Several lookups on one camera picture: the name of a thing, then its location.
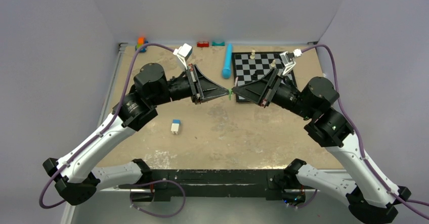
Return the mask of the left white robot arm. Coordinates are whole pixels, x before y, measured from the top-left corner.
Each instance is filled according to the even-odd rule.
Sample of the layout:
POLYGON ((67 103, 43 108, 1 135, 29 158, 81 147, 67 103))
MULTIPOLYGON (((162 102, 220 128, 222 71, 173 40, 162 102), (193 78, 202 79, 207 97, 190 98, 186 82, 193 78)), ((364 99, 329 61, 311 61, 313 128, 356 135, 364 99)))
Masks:
POLYGON ((97 191, 110 187, 136 185, 145 188, 153 177, 142 159, 113 167, 98 168, 97 164, 154 119, 158 105, 185 98, 201 104, 228 93, 226 88, 205 77, 196 65, 190 64, 180 76, 167 79, 160 64, 146 64, 134 77, 130 91, 105 121, 66 156, 47 159, 44 169, 63 201, 71 205, 79 205, 97 191))

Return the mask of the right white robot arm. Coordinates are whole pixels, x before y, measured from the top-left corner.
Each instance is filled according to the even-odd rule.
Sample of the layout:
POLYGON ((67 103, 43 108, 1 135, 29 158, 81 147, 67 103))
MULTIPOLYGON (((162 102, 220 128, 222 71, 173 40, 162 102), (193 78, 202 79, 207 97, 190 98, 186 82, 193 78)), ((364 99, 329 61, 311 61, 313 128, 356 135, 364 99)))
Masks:
POLYGON ((389 180, 359 145, 357 131, 332 107, 339 94, 327 78, 314 77, 298 90, 284 84, 273 69, 232 91, 261 107, 274 103, 302 117, 310 138, 331 153, 351 177, 341 179, 295 159, 285 168, 284 177, 276 181, 279 186, 317 189, 342 202, 362 223, 393 222, 398 215, 396 205, 408 200, 411 192, 389 180))

